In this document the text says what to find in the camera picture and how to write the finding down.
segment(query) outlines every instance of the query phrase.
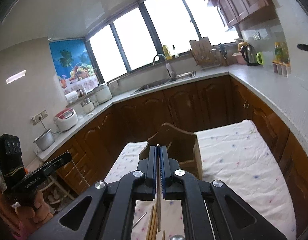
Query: metal ball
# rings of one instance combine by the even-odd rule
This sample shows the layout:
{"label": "metal ball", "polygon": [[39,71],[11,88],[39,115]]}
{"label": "metal ball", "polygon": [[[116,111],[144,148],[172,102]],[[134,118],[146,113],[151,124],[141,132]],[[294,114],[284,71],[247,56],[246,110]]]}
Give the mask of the metal ball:
{"label": "metal ball", "polygon": [[170,240],[185,240],[185,238],[181,235],[174,235],[170,238]]}

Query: kitchen sink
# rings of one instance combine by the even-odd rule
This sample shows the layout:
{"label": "kitchen sink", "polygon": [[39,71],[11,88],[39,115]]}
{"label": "kitchen sink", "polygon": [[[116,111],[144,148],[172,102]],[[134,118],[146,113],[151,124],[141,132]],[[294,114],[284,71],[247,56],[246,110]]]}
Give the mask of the kitchen sink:
{"label": "kitchen sink", "polygon": [[166,78],[166,79],[162,79],[162,80],[158,80],[158,81],[146,84],[146,85],[140,87],[139,89],[137,89],[133,94],[138,93],[138,92],[143,91],[143,90],[146,90],[146,89],[150,89],[150,88],[153,88],[153,87],[164,85],[166,83],[174,82],[174,81],[177,81],[177,80],[180,80],[180,79],[191,78],[191,77],[195,77],[195,71],[183,73],[183,74],[177,75],[174,78]]}

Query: white rice cooker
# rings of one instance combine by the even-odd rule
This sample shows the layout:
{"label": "white rice cooker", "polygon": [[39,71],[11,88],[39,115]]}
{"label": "white rice cooker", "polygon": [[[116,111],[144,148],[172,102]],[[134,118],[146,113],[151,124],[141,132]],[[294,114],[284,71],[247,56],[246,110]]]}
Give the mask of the white rice cooker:
{"label": "white rice cooker", "polygon": [[99,104],[102,104],[113,97],[106,83],[98,84],[98,86],[93,89],[93,92]]}
{"label": "white rice cooker", "polygon": [[67,131],[77,124],[77,114],[74,109],[66,108],[55,115],[54,122],[61,132]]}

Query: fruit poster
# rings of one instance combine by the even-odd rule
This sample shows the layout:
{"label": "fruit poster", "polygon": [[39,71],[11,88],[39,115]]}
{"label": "fruit poster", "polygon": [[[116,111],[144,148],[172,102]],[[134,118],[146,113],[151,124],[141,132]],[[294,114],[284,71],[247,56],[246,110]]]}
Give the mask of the fruit poster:
{"label": "fruit poster", "polygon": [[89,92],[97,87],[98,79],[83,40],[54,41],[49,47],[65,95],[79,89]]}

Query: white countertop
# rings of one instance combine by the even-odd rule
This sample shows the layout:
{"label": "white countertop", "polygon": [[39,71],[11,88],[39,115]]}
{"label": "white countertop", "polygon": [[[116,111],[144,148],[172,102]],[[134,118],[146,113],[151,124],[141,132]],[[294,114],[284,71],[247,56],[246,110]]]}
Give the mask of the white countertop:
{"label": "white countertop", "polygon": [[197,71],[195,77],[163,84],[136,94],[133,94],[136,91],[134,89],[117,95],[96,107],[90,114],[85,115],[69,131],[61,133],[55,142],[47,150],[38,153],[38,156],[46,161],[69,138],[113,104],[170,87],[228,74],[254,92],[283,120],[308,156],[308,90],[301,87],[292,78],[265,71],[263,67],[248,67],[238,64]]}

